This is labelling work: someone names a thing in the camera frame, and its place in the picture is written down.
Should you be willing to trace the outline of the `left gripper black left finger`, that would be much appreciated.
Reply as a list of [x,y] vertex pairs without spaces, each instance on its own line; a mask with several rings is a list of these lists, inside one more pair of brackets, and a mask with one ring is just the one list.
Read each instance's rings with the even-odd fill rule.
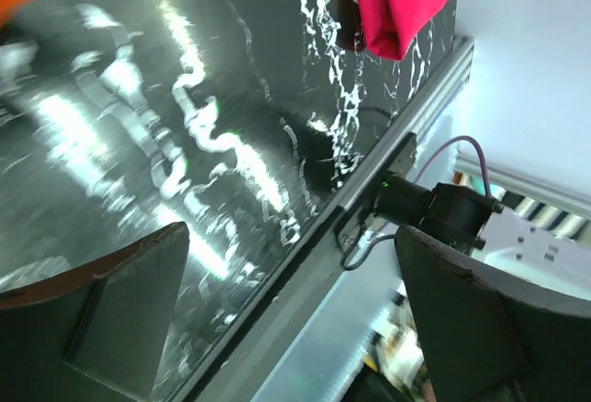
[[149,400],[188,246],[187,225],[172,223],[2,293],[2,400]]

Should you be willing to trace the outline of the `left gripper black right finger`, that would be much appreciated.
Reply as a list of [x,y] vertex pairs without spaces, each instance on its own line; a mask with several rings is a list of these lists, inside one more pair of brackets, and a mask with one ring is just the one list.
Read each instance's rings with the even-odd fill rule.
[[472,259],[413,227],[395,236],[439,401],[587,401],[590,303]]

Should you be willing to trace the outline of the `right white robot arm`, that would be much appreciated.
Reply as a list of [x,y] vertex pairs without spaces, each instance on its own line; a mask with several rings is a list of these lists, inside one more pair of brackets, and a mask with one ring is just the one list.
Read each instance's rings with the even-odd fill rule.
[[412,226],[491,267],[565,295],[590,299],[590,249],[466,187],[425,189],[392,176],[380,183],[374,213]]

